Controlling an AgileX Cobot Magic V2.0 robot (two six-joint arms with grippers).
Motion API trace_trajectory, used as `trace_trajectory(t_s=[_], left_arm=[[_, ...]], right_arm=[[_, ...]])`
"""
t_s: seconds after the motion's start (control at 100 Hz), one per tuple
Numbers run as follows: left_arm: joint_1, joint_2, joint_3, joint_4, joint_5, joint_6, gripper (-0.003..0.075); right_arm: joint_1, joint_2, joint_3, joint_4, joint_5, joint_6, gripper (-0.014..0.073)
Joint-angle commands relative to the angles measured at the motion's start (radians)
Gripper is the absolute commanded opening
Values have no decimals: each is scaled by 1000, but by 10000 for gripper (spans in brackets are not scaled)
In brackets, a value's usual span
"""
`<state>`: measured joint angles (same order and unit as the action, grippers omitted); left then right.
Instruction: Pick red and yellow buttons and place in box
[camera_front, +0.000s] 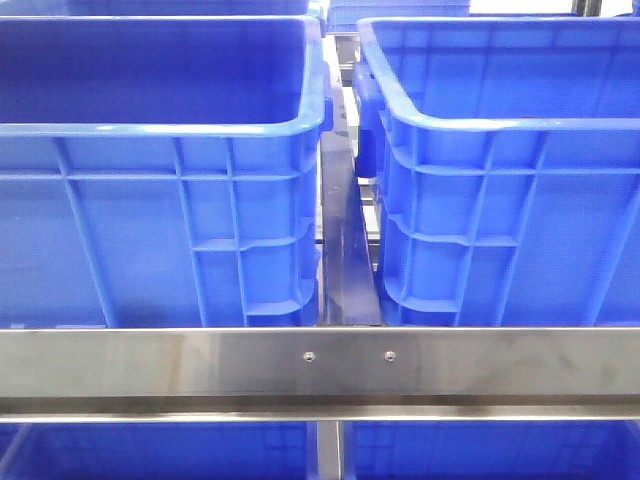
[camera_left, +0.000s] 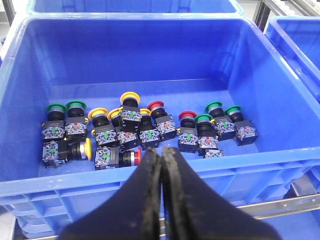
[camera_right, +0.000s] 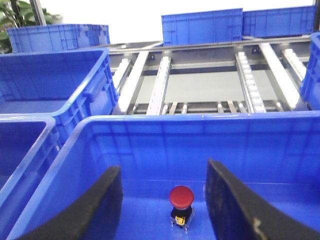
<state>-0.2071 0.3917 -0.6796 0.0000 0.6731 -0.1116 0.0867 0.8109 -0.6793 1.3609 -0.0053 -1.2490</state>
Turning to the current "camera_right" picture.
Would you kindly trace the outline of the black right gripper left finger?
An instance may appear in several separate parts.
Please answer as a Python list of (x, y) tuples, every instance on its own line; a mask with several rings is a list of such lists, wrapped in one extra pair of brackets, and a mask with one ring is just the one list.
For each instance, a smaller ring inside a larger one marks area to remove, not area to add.
[(19, 240), (113, 240), (123, 201), (120, 166), (111, 166), (72, 204)]

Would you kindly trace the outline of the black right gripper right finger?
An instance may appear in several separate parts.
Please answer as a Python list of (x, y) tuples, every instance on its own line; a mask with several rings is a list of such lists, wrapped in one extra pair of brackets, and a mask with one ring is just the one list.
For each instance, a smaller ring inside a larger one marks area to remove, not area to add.
[(218, 240), (318, 240), (320, 233), (273, 207), (220, 161), (207, 161), (205, 201)]

